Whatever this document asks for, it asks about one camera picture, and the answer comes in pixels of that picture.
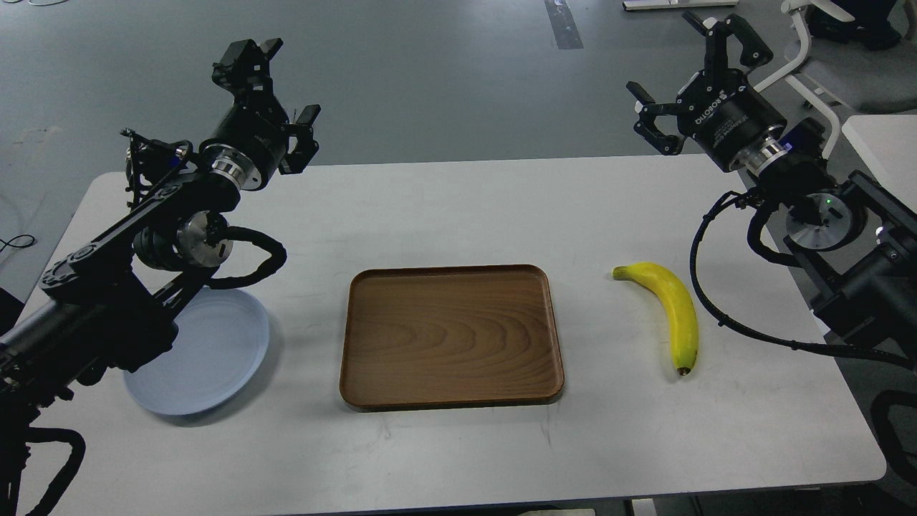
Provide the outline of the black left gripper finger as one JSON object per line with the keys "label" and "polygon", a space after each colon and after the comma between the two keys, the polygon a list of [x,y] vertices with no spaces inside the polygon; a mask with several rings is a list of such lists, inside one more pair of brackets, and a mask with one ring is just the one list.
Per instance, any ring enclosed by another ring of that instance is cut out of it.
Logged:
{"label": "black left gripper finger", "polygon": [[284,46],[281,38],[257,44],[253,39],[236,40],[223,57],[212,64],[212,82],[233,95],[240,107],[265,95],[273,95],[271,61]]}
{"label": "black left gripper finger", "polygon": [[286,122],[281,132],[289,140],[295,138],[295,145],[288,150],[279,162],[279,173],[299,174],[317,155],[319,143],[315,140],[314,123],[321,113],[321,105],[312,104],[302,108],[294,122]]}

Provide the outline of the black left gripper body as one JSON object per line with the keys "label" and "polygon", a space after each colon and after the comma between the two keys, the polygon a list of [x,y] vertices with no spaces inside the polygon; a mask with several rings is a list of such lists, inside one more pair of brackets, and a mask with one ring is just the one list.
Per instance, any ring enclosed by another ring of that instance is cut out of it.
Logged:
{"label": "black left gripper body", "polygon": [[302,172],[302,158],[289,140],[294,126],[267,86],[234,95],[229,111],[202,144],[206,169],[229,180],[240,191],[268,186],[274,174]]}

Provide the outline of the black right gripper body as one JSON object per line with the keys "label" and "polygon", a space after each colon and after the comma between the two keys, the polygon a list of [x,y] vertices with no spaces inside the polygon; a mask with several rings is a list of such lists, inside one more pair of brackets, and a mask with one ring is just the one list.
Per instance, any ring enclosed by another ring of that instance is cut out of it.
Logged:
{"label": "black right gripper body", "polygon": [[729,68],[720,75],[700,71],[676,95],[681,135],[696,141],[723,172],[738,168],[740,151],[767,136],[779,136],[787,120],[748,82]]}

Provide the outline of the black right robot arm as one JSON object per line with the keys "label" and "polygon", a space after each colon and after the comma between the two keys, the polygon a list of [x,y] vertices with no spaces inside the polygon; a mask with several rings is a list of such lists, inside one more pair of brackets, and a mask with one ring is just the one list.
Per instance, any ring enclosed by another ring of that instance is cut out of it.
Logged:
{"label": "black right robot arm", "polygon": [[[725,173],[745,170],[754,185],[725,193],[704,216],[690,251],[690,278],[698,300],[720,326],[760,342],[815,355],[876,360],[915,371],[915,212],[877,180],[855,171],[842,182],[827,172],[840,121],[822,100],[822,88],[800,82],[809,62],[810,9],[851,21],[822,1],[786,1],[799,38],[798,54],[767,79],[749,73],[773,52],[738,14],[683,18],[705,42],[704,64],[671,102],[656,102],[638,82],[636,134],[662,156],[678,156],[686,140],[698,144]],[[754,330],[715,306],[697,275],[697,254],[711,222],[728,208],[753,208],[746,233],[767,262],[799,269],[817,288],[811,307],[842,340],[815,344]]]}

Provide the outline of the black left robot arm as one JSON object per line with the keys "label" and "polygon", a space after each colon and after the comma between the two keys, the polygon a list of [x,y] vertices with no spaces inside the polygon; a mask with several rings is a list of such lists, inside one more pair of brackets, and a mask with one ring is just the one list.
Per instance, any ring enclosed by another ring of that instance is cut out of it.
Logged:
{"label": "black left robot arm", "polygon": [[49,302],[2,336],[4,515],[19,507],[32,444],[71,447],[33,515],[52,512],[85,457],[78,431],[34,426],[43,408],[71,401],[73,382],[135,372],[170,350],[177,317],[204,287],[248,287],[285,264],[281,242],[225,217],[243,191],[301,173],[318,152],[320,105],[290,120],[273,92],[271,61],[283,43],[236,40],[213,64],[212,82],[233,102],[199,146],[124,129],[128,214],[50,265],[39,278]]}

